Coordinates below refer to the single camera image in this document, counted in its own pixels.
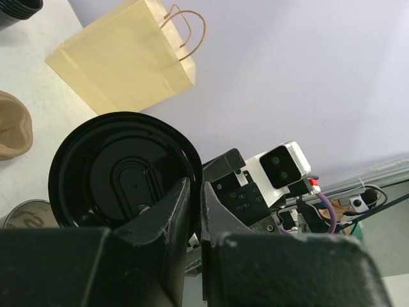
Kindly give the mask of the black paper coffee cup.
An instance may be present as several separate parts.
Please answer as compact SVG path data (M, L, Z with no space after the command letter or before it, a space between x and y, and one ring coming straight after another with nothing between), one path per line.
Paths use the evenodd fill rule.
M1 218L1 228L59 228L51 205L45 200L27 200Z

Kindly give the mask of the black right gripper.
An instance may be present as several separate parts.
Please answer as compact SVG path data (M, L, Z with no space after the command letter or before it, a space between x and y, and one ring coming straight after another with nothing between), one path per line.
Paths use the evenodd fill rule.
M232 148L203 164L203 175L221 202L232 215L251 230L277 233L277 225L262 196L259 185L248 171L239 150Z

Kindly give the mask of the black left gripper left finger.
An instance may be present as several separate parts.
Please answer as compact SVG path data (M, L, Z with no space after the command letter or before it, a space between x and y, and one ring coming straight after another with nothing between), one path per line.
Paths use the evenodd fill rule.
M190 181L116 230L1 230L2 306L181 306Z

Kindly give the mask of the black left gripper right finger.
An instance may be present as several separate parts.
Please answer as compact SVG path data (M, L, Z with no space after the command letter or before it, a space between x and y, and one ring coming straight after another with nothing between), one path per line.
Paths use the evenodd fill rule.
M391 306L378 268L355 237L255 233L205 183L203 298L208 306Z

